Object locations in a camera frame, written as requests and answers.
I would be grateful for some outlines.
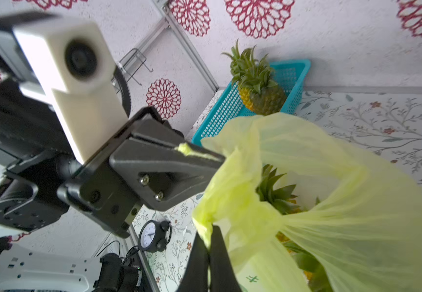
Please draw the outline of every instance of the pineapple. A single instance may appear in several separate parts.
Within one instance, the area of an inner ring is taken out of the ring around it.
[[[232,47],[232,54],[223,53],[232,59],[232,85],[239,83],[240,98],[246,108],[255,114],[268,115],[281,110],[286,101],[284,90],[272,78],[274,69],[265,55],[260,61],[254,58],[255,47],[239,53],[239,41]]]
[[[265,165],[261,170],[261,182],[256,188],[260,201],[269,202],[282,215],[300,213],[304,210],[296,205],[296,195],[293,195],[296,185],[288,185],[277,190],[273,190],[274,184],[285,174],[276,175],[277,168],[272,165]],[[325,268],[320,262],[305,249],[300,247],[283,233],[278,232],[276,238],[284,245],[292,258],[296,261],[299,269],[302,270],[312,292],[333,292],[331,284],[326,275]]]

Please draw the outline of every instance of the yellow plastic bag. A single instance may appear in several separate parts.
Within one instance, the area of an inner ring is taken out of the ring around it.
[[[212,224],[227,226],[234,272],[251,264],[268,291],[310,291],[280,230],[319,260],[335,292],[422,292],[422,191],[394,165],[280,113],[233,119],[202,144],[226,161],[193,220],[208,247]],[[288,173],[299,198],[324,200],[280,215],[255,192],[264,164]]]

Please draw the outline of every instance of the table surface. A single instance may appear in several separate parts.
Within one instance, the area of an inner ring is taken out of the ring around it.
[[[219,98],[219,91],[186,136],[188,140]],[[422,95],[367,93],[303,93],[296,115],[322,127],[328,134],[371,150],[410,174],[422,186]],[[191,213],[199,204],[197,194],[166,212],[143,207],[133,227],[139,234],[146,221],[168,220],[172,238],[164,252],[148,253],[151,270],[162,292],[173,292],[185,273],[196,229]],[[258,275],[237,275],[243,292],[260,291]]]

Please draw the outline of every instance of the camera lens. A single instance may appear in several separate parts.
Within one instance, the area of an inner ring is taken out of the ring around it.
[[[72,41],[65,50],[65,62],[70,73],[78,79],[94,74],[97,60],[94,51],[80,41]]]

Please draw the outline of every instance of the alarm clock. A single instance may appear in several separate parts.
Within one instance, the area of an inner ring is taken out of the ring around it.
[[[166,232],[169,229],[169,238],[166,241]],[[170,237],[172,237],[172,226],[169,221],[150,220],[139,233],[139,248],[149,252],[163,251],[170,242]]]

